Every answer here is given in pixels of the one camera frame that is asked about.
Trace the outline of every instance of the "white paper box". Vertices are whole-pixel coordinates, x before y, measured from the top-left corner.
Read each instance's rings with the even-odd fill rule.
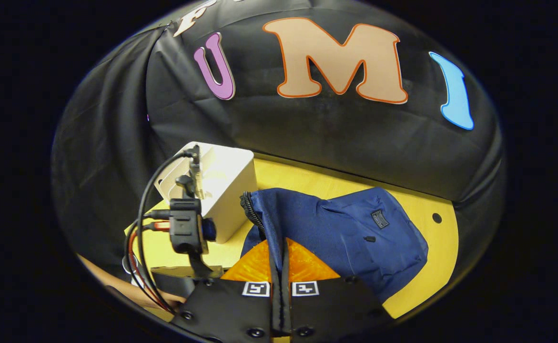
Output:
[[[257,180],[250,150],[229,148],[192,141],[181,150],[198,144],[201,150],[201,174],[204,199],[201,200],[203,218],[212,218],[217,230],[216,243],[225,243],[247,220],[240,206],[243,192],[257,191]],[[154,185],[169,204],[172,198],[183,197],[183,188],[175,179],[187,174],[190,159],[178,159],[155,180]]]

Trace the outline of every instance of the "bag label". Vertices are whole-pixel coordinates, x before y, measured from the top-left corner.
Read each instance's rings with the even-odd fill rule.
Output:
[[[379,228],[384,228],[385,226],[389,225],[389,222],[383,216],[382,210],[378,210],[372,213],[372,219],[374,219],[374,222],[378,225]]]

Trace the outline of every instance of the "cable connector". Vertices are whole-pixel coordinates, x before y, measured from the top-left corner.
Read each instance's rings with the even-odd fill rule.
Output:
[[[144,230],[151,230],[153,232],[168,232],[171,224],[168,221],[153,222],[143,226]]]
[[[168,220],[170,215],[171,215],[170,209],[155,209],[153,211],[150,211],[150,213],[148,213],[148,217],[151,219]]]
[[[197,148],[198,145],[194,145],[194,148],[183,150],[183,157],[194,159],[194,162],[198,163],[198,160],[200,159],[200,150],[198,150]]]

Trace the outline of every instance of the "wire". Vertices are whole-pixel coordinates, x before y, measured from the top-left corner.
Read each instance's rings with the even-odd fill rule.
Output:
[[[132,244],[133,244],[133,241],[135,241],[135,236],[136,236],[136,235],[135,235],[134,232],[133,232],[133,234],[131,234],[131,238],[129,239],[129,256],[128,256],[128,258],[129,258],[130,262],[131,262],[132,265],[133,265],[133,269],[134,269],[135,273],[139,276],[139,278],[140,278],[141,280],[143,280],[143,277],[141,276],[141,272],[139,271],[139,268],[137,267],[137,263],[135,262],[135,253],[134,253],[133,250],[132,250]],[[151,292],[151,290],[150,290],[150,288],[148,287],[148,285],[144,284],[144,287],[145,287],[148,291]],[[157,297],[155,296],[155,294],[152,293],[152,295],[154,295],[154,298],[155,298],[155,301],[154,301],[154,299],[152,299],[152,301],[154,301],[158,306],[160,306],[161,308],[163,308],[163,310],[165,310],[165,311],[167,311],[167,312],[171,312],[171,310],[169,310],[168,308],[165,308],[164,306],[162,306],[161,304],[159,304],[160,300],[159,300],[159,298],[157,298]]]
[[[133,236],[133,231],[135,230],[135,225],[137,224],[137,220],[135,220],[134,222],[132,222],[128,233],[126,234],[126,238],[124,239],[124,256],[127,256],[126,258],[126,267],[128,267],[128,271],[129,273],[131,273],[131,275],[134,276],[134,271],[133,271],[133,265],[131,262],[131,256],[130,256],[130,252],[129,252],[129,241],[131,236]],[[139,278],[142,280],[142,282],[144,281],[143,278],[141,277],[141,275],[139,274]],[[141,289],[141,291],[148,297],[150,298],[150,300],[152,302],[154,302],[155,304],[157,304],[158,306],[160,306],[161,308],[163,308],[163,306],[159,303],[159,301],[157,302],[156,300],[154,300],[154,298],[152,298],[146,291],[144,286],[142,286],[139,283],[139,280],[137,280],[137,277],[133,277],[133,279],[135,280],[135,283],[137,283],[137,286],[139,286],[139,288]]]
[[[191,152],[189,152],[189,150],[185,150],[185,151],[178,152],[177,154],[173,155],[171,158],[166,160],[160,167],[158,167],[158,169],[154,172],[154,174],[150,178],[150,181],[148,182],[148,184],[145,186],[145,189],[143,191],[143,196],[141,197],[141,203],[139,204],[139,216],[138,216],[137,222],[136,222],[137,237],[138,237],[137,245],[139,246],[139,256],[140,256],[140,259],[141,259],[141,266],[143,267],[143,274],[145,276],[144,282],[147,282],[150,285],[150,288],[152,289],[153,293],[157,296],[157,298],[159,298],[161,303],[164,306],[166,306],[166,308],[171,310],[172,313],[174,313],[174,310],[172,310],[172,307],[169,306],[169,304],[166,303],[166,300],[164,300],[162,295],[159,293],[155,284],[153,282],[151,282],[152,278],[150,276],[150,272],[148,272],[148,267],[147,267],[147,264],[145,262],[145,254],[143,252],[143,234],[142,234],[143,229],[142,228],[143,228],[143,214],[144,214],[145,204],[146,204],[146,202],[148,200],[148,197],[150,195],[150,189],[152,188],[152,185],[154,184],[156,178],[162,173],[162,171],[166,167],[168,167],[168,165],[173,163],[173,161],[175,161],[179,158],[183,158],[183,157],[198,158],[198,156],[196,156],[195,154],[192,154]]]

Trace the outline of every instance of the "dark background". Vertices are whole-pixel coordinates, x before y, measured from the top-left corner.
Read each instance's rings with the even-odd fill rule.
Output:
[[[165,328],[138,324],[67,250],[52,211],[49,158],[61,111],[94,63],[179,6],[0,5],[0,336],[178,341]],[[558,342],[558,2],[388,0],[380,7],[451,50],[496,101],[509,185],[501,226],[471,274],[370,341]]]

